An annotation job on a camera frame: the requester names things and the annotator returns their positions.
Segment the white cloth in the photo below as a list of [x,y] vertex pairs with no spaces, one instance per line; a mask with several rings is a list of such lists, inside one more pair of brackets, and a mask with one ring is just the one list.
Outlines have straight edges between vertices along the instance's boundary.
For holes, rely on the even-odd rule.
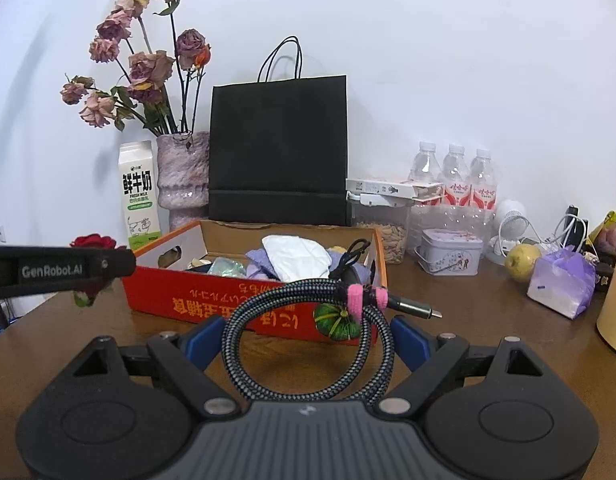
[[298,236],[269,235],[261,241],[282,282],[328,277],[332,258],[328,251],[314,240]]

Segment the pink hair tie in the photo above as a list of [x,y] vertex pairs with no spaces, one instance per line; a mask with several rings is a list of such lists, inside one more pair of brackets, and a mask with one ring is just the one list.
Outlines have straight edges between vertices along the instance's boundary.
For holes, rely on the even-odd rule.
[[[384,312],[388,306],[388,291],[385,288],[373,288],[377,308],[379,308],[381,312]],[[356,283],[348,287],[347,309],[352,318],[361,324],[361,313],[363,312],[363,285]]]

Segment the brown tabletop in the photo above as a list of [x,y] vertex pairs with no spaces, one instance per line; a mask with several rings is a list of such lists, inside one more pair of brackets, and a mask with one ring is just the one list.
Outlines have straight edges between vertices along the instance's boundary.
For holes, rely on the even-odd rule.
[[[600,443],[586,480],[616,480],[616,353],[595,332],[603,297],[575,321],[529,300],[504,269],[483,261],[475,278],[431,277],[411,260],[389,267],[391,290],[443,312],[440,320],[416,320],[431,333],[456,332],[477,345],[520,336],[592,410]],[[17,417],[47,383],[95,336],[137,344],[162,330],[185,332],[188,323],[132,312],[120,283],[92,308],[80,309],[71,294],[58,294],[0,335],[0,478],[26,477],[14,444]],[[241,355],[257,381],[288,393],[327,386],[347,368],[354,347],[246,333]],[[365,383],[381,359],[380,348],[353,386]],[[218,356],[207,374],[238,397]],[[395,359],[392,385],[408,370]]]

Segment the bag handle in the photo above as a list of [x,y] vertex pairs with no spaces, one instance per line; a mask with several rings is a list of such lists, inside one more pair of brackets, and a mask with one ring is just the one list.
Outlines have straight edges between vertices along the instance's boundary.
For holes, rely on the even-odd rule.
[[299,38],[297,38],[296,36],[288,36],[281,43],[279,43],[277,48],[275,48],[270,53],[270,56],[268,56],[265,59],[264,63],[261,66],[261,70],[259,70],[259,76],[257,77],[257,83],[261,83],[261,75],[264,71],[265,65],[268,65],[267,72],[265,72],[265,82],[266,83],[268,82],[268,79],[270,77],[270,70],[272,70],[272,65],[275,62],[275,57],[277,56],[277,53],[279,52],[281,47],[283,47],[286,43],[295,43],[297,46],[297,56],[294,61],[294,78],[295,79],[301,78],[301,70],[303,69],[303,52],[301,51],[301,45],[299,44]]

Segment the silver bolt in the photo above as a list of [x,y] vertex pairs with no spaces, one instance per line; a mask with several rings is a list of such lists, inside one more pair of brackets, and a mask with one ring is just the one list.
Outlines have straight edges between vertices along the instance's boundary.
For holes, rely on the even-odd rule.
[[410,403],[401,397],[388,397],[379,403],[379,409],[390,415],[401,415],[410,409]]
[[214,399],[206,400],[203,404],[203,409],[211,415],[228,415],[237,408],[236,403],[232,399],[225,397],[215,397]]

